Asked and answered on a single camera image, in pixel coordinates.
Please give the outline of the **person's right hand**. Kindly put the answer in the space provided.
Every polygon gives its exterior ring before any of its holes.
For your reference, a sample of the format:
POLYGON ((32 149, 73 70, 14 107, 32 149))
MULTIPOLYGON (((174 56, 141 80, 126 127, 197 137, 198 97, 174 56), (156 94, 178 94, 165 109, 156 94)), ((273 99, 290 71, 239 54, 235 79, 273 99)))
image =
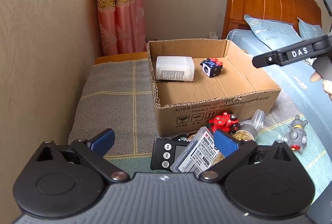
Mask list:
POLYGON ((323 79, 321 75, 319 75, 317 72, 314 72, 310 77, 310 81, 312 83, 318 82, 319 80, 322 81, 323 91, 329 96, 329 99, 332 101, 332 81, 323 79))

